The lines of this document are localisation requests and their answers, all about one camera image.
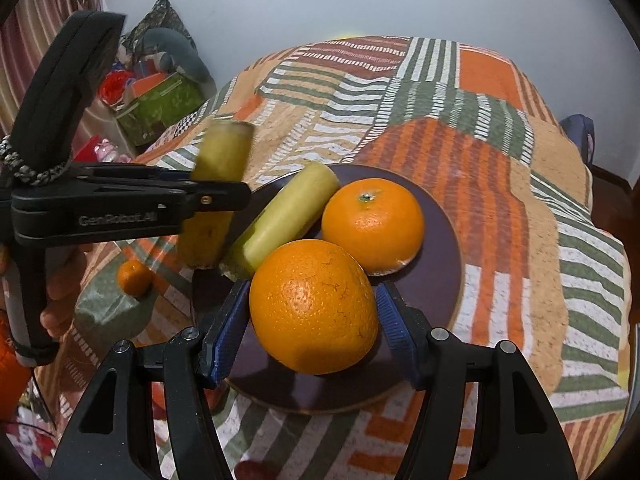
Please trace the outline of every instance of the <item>green box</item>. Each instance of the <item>green box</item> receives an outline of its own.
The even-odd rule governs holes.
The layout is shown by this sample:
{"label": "green box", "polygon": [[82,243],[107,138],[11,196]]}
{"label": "green box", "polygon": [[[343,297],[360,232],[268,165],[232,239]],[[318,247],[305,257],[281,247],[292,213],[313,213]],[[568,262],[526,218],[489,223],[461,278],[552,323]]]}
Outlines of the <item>green box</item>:
{"label": "green box", "polygon": [[145,147],[204,101],[196,83],[174,73],[127,107],[116,110],[116,119],[136,148]]}

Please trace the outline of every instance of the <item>yellow cylindrical object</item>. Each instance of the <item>yellow cylindrical object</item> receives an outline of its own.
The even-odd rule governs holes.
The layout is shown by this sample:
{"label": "yellow cylindrical object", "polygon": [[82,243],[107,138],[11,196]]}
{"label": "yellow cylindrical object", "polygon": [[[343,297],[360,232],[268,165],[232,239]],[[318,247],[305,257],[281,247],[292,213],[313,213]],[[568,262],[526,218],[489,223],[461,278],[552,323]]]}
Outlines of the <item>yellow cylindrical object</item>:
{"label": "yellow cylindrical object", "polygon": [[[213,120],[205,131],[191,178],[242,180],[255,127],[243,121],[218,119]],[[183,221],[177,243],[178,258],[192,269],[218,263],[232,216],[228,211],[197,212]]]}
{"label": "yellow cylindrical object", "polygon": [[223,273],[233,280],[250,279],[271,252],[309,231],[339,188],[328,166],[308,163],[231,246],[220,264]]}

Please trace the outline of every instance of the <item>screw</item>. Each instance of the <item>screw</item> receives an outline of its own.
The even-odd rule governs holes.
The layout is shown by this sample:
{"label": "screw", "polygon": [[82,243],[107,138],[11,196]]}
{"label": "screw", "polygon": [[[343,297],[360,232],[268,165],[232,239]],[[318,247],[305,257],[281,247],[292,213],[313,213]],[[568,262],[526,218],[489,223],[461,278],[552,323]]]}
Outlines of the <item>screw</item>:
{"label": "screw", "polygon": [[194,326],[188,326],[182,332],[180,332],[180,335],[187,341],[191,341],[192,339],[196,339],[200,335],[200,330],[198,330]]}
{"label": "screw", "polygon": [[130,346],[131,343],[126,339],[123,339],[122,341],[118,341],[115,345],[113,345],[113,349],[117,354],[124,354],[124,352],[129,350]]}
{"label": "screw", "polygon": [[437,341],[444,341],[449,337],[449,332],[447,332],[443,328],[434,328],[433,330],[431,330],[431,337],[433,337]]}
{"label": "screw", "polygon": [[505,354],[513,354],[517,349],[518,347],[511,341],[502,341],[500,343],[500,350],[502,350]]}

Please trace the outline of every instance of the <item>white wall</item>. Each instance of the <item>white wall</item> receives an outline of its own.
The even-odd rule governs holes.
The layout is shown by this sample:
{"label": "white wall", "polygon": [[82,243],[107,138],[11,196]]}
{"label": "white wall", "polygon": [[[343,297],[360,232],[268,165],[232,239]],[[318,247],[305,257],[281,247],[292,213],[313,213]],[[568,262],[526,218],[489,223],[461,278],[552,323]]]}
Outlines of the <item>white wall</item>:
{"label": "white wall", "polygon": [[[156,0],[105,0],[131,28]],[[596,163],[640,175],[640,52],[607,0],[171,0],[222,85],[257,57],[346,34],[446,38],[511,57],[558,118],[596,124]]]}

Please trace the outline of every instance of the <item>wooden floor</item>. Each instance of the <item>wooden floor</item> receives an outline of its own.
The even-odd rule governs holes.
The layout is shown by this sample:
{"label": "wooden floor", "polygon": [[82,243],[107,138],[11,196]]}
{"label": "wooden floor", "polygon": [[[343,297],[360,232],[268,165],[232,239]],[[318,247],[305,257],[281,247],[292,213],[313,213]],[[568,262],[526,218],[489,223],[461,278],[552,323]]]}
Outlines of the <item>wooden floor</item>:
{"label": "wooden floor", "polygon": [[597,176],[593,177],[593,211],[596,227],[618,238],[625,246],[631,267],[632,324],[640,322],[640,201],[634,206],[621,187]]}

